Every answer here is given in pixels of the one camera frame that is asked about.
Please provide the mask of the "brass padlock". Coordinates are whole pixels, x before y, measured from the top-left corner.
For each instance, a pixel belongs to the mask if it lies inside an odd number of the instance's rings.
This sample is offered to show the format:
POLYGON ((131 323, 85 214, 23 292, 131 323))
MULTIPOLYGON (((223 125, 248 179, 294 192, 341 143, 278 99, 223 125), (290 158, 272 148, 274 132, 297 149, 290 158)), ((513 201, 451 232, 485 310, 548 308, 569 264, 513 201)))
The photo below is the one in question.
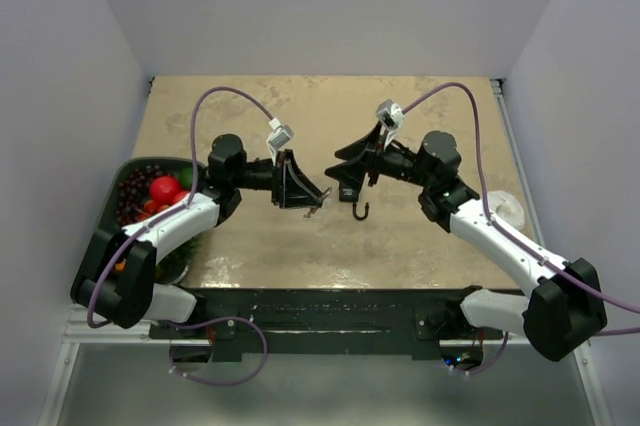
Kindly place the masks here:
POLYGON ((320 203, 323 203, 331 194, 332 192, 332 187, 328 187, 326 190, 324 190, 321 194, 321 196, 318 198, 318 201, 320 203))

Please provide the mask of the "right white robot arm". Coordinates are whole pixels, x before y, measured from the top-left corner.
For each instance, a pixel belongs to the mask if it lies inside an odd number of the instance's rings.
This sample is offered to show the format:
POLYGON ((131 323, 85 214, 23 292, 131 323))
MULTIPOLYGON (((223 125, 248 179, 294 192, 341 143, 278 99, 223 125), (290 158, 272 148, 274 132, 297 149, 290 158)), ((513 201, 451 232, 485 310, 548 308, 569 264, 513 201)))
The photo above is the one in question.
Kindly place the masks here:
POLYGON ((427 133, 417 151, 387 141, 380 125, 336 151, 328 177, 359 191, 381 176, 420 187, 423 214, 481 251, 519 287, 517 295, 473 287, 445 315, 448 332, 469 338, 479 328, 525 337, 544 358, 557 362, 607 325, 600 282, 584 259, 569 262, 493 214, 458 174, 455 138, 427 133))

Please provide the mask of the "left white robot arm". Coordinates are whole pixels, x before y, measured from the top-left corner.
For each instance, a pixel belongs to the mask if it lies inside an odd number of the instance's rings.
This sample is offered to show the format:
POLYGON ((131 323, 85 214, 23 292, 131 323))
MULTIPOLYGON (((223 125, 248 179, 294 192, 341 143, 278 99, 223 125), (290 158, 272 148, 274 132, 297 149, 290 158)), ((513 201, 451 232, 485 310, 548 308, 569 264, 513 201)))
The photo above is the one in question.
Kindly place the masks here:
POLYGON ((71 287, 72 300, 87 309, 93 328, 113 324, 130 328, 143 319, 168 321, 185 338, 200 336, 207 314, 196 296, 175 285, 160 284, 158 264, 190 240, 231 217, 244 189, 267 191, 281 209, 315 212, 327 196, 284 149, 273 158, 250 161, 241 139, 215 138, 206 163, 171 157, 143 157, 117 171, 71 287), (144 179, 156 172, 193 171, 194 191, 153 216, 130 218, 130 199, 148 198, 144 179))

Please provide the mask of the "black padlock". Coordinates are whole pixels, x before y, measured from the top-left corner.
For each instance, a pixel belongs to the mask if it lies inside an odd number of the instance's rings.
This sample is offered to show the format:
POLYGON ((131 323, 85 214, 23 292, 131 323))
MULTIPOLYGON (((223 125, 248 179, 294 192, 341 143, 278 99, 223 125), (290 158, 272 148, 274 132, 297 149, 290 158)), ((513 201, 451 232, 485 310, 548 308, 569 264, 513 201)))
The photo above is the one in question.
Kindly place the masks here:
POLYGON ((358 213, 358 201, 359 201, 359 191, 355 190, 349 186, 346 186, 342 183, 339 184, 338 189, 338 197, 339 201, 342 203, 349 203, 351 205, 352 216, 357 221, 365 221, 369 216, 370 205, 368 202, 364 205, 364 213, 358 213))

